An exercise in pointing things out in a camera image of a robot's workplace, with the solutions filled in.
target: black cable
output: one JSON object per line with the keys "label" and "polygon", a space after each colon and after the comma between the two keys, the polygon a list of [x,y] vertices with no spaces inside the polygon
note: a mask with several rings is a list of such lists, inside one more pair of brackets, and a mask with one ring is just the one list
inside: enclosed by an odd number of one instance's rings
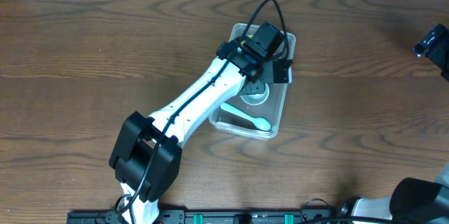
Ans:
{"label": "black cable", "polygon": [[303,221],[300,224],[336,223],[339,221],[341,222],[360,221],[365,223],[378,223],[378,224],[405,224],[404,222],[401,221],[386,220],[382,218],[361,217],[361,216],[335,216],[335,217],[315,218]]}
{"label": "black cable", "polygon": [[[251,24],[253,23],[255,17],[257,16],[257,14],[260,12],[260,9],[262,9],[262,7],[269,1],[273,1],[274,5],[276,6],[276,9],[278,11],[279,17],[281,19],[281,24],[282,24],[282,28],[283,28],[283,32],[284,32],[284,43],[286,44],[286,48],[287,48],[287,55],[289,53],[289,47],[288,47],[288,40],[287,40],[287,31],[286,31],[286,26],[284,24],[283,21],[283,17],[282,17],[282,12],[281,9],[279,8],[279,5],[277,3],[276,0],[265,0],[263,1],[259,7],[256,9],[256,11],[254,12],[253,16],[251,17],[249,23],[247,24],[245,31],[243,31],[243,34],[241,37],[245,37],[246,33],[248,32],[249,27],[251,26]],[[215,83],[215,81],[217,81],[218,77],[223,73],[223,71],[225,70],[226,66],[229,64],[231,58],[228,58],[227,61],[224,63],[224,65],[221,67],[221,69],[218,71],[218,73],[212,77],[212,79],[206,84],[204,85],[201,89],[199,89],[199,91],[197,91],[192,97],[190,97],[186,102],[184,102],[177,110],[176,112],[174,112],[171,116],[170,119],[167,121],[167,124],[164,126],[161,135],[159,137],[159,139],[156,139],[156,144],[154,145],[154,149],[153,149],[153,153],[151,155],[151,157],[149,158],[148,161],[148,165],[145,168],[145,171],[142,175],[142,178],[140,180],[140,184],[137,188],[137,190],[134,192],[134,195],[131,197],[131,199],[129,200],[129,202],[122,208],[119,209],[118,206],[114,207],[115,212],[118,215],[121,215],[123,213],[125,213],[127,210],[131,209],[134,201],[138,198],[138,195],[140,193],[140,191],[143,188],[143,185],[145,184],[145,178],[148,175],[148,171],[149,168],[151,167],[151,165],[154,162],[154,157],[157,155],[157,152],[159,151],[159,146],[160,144],[162,144],[162,140],[163,137],[165,136],[165,134],[167,133],[168,128],[170,127],[171,124],[173,124],[175,122],[176,117],[181,113],[181,111],[186,108],[186,106],[188,106],[196,97],[198,97],[200,94],[202,94],[209,86],[213,85]]]}
{"label": "black cable", "polygon": [[281,51],[281,52],[279,52],[279,53],[273,55],[274,60],[278,60],[279,58],[281,58],[282,55],[284,54],[284,52],[286,52],[286,47],[285,47],[285,46],[282,48],[282,51]]}
{"label": "black cable", "polygon": [[[132,197],[131,194],[121,195],[115,202],[114,209],[120,209],[123,206],[123,205],[120,205],[120,202],[124,199],[129,199],[131,197]],[[131,219],[131,224],[135,224],[134,211],[132,208],[129,209],[129,215],[130,215],[130,219]]]}
{"label": "black cable", "polygon": [[326,201],[324,201],[324,199],[320,199],[320,198],[309,199],[309,200],[307,200],[306,204],[304,204],[304,206],[301,207],[301,210],[300,210],[301,218],[303,218],[304,220],[307,220],[307,217],[306,217],[304,214],[302,214],[302,210],[303,210],[309,203],[317,202],[317,201],[318,201],[318,202],[323,202],[324,204],[326,204],[327,206],[330,207],[330,205],[329,205]]}
{"label": "black cable", "polygon": [[278,15],[279,18],[281,19],[281,25],[282,25],[282,31],[283,31],[283,42],[284,42],[284,46],[287,48],[287,57],[290,55],[290,48],[288,45],[288,40],[287,40],[287,29],[286,29],[286,24],[283,21],[283,16],[282,16],[282,11],[281,8],[279,7],[278,1],[276,0],[264,0],[259,7],[257,7],[257,9],[255,10],[253,16],[251,16],[250,21],[248,22],[248,24],[245,27],[245,30],[243,31],[243,33],[241,34],[240,38],[243,40],[243,38],[245,37],[246,33],[248,32],[248,30],[250,29],[250,26],[252,25],[252,23],[254,22],[254,19],[257,17],[257,14],[259,14],[260,10],[262,10],[262,7],[264,7],[264,5],[270,1],[273,1],[276,10],[278,11]]}

